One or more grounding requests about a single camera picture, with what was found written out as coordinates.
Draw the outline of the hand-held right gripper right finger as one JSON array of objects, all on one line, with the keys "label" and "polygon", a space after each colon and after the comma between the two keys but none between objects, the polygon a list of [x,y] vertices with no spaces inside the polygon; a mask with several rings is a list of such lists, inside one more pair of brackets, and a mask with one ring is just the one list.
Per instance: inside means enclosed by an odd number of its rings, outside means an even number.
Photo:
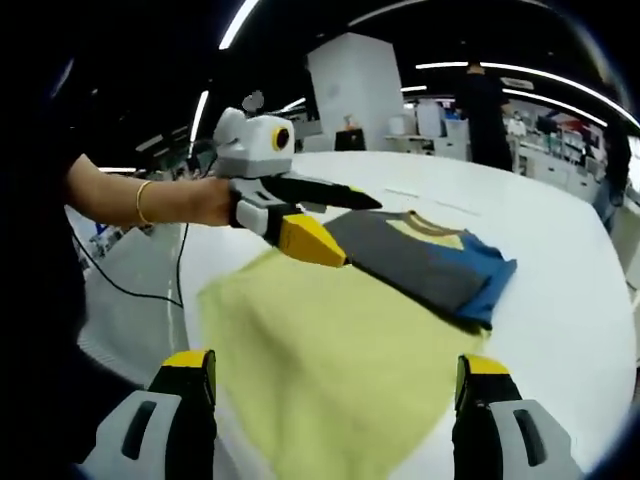
[{"label": "hand-held right gripper right finger", "polygon": [[452,443],[456,479],[581,477],[569,434],[485,356],[458,357]]}]

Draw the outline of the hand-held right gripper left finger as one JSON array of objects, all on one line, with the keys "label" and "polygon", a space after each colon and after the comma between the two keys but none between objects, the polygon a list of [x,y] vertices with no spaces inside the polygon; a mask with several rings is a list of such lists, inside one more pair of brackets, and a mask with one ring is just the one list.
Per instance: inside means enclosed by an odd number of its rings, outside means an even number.
[{"label": "hand-held right gripper left finger", "polygon": [[131,393],[99,425],[87,477],[211,479],[215,400],[215,352],[172,355],[146,390]]}]

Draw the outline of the person's left hand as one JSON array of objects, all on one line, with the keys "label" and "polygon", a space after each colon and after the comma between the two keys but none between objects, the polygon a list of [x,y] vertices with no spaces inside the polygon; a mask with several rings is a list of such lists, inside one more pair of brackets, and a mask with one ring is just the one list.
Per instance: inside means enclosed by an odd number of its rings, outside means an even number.
[{"label": "person's left hand", "polygon": [[229,181],[208,177],[198,185],[193,222],[212,227],[228,226],[233,204]]}]

